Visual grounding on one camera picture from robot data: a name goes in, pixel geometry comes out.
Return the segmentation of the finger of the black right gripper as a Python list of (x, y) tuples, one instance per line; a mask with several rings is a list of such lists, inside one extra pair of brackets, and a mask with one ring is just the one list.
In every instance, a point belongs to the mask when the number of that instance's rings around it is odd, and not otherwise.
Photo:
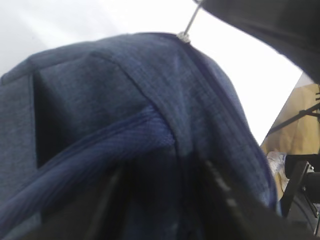
[(204, 10), (285, 55), (312, 80), (320, 78), (318, 0), (206, 0)]

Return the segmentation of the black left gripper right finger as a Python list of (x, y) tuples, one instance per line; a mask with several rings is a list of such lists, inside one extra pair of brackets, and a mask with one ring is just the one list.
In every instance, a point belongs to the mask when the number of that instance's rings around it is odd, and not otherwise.
[(313, 240), (308, 230), (293, 225), (265, 207), (210, 161), (201, 164), (199, 197), (207, 240)]

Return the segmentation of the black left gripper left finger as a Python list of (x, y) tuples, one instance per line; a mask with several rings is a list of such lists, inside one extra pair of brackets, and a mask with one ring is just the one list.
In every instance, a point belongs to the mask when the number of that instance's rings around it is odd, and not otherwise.
[(26, 240), (86, 240), (99, 229), (109, 201), (121, 183), (124, 169), (113, 168), (80, 193), (69, 194), (45, 210), (42, 225)]

